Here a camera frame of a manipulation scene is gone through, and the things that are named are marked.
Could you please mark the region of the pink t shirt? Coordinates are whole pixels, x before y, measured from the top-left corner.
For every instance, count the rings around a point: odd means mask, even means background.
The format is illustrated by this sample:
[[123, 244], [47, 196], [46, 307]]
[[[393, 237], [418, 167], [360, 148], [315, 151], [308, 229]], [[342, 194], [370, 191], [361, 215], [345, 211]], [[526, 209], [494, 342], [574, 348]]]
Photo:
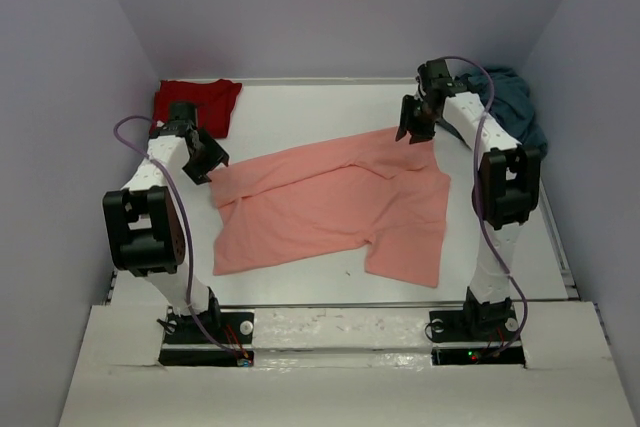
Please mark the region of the pink t shirt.
[[295, 147], [210, 173], [218, 276], [366, 248], [366, 273], [435, 288], [450, 177], [431, 141], [392, 128]]

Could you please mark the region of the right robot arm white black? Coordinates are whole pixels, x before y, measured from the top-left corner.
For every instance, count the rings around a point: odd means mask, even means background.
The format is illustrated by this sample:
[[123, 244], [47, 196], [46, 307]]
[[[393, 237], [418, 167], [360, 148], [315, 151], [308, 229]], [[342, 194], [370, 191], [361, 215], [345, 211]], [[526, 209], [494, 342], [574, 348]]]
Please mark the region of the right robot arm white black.
[[448, 57], [421, 64], [417, 91], [402, 99], [397, 139], [426, 142], [435, 125], [451, 125], [472, 151], [472, 208], [480, 227], [476, 268], [458, 310], [433, 311], [425, 328], [435, 343], [518, 341], [528, 314], [517, 313], [512, 297], [524, 294], [512, 272], [516, 242], [539, 202], [541, 154], [509, 134], [491, 115], [495, 86], [482, 99], [453, 77]]

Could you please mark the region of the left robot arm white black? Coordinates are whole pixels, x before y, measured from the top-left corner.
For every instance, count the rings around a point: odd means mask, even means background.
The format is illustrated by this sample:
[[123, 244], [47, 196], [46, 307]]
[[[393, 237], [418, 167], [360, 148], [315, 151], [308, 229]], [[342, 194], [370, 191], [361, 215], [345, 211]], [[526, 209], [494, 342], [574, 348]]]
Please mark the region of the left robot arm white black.
[[209, 172], [229, 164], [228, 153], [198, 126], [195, 104], [174, 102], [166, 121], [152, 124], [142, 150], [120, 134], [133, 115], [119, 121], [113, 134], [142, 156], [132, 178], [102, 200], [111, 258], [116, 269], [153, 285], [168, 301], [174, 321], [161, 325], [168, 334], [186, 326], [201, 342], [216, 343], [223, 327], [219, 302], [212, 289], [195, 274], [194, 242], [185, 204], [169, 172], [178, 154], [187, 155], [182, 172], [195, 185], [210, 181]]

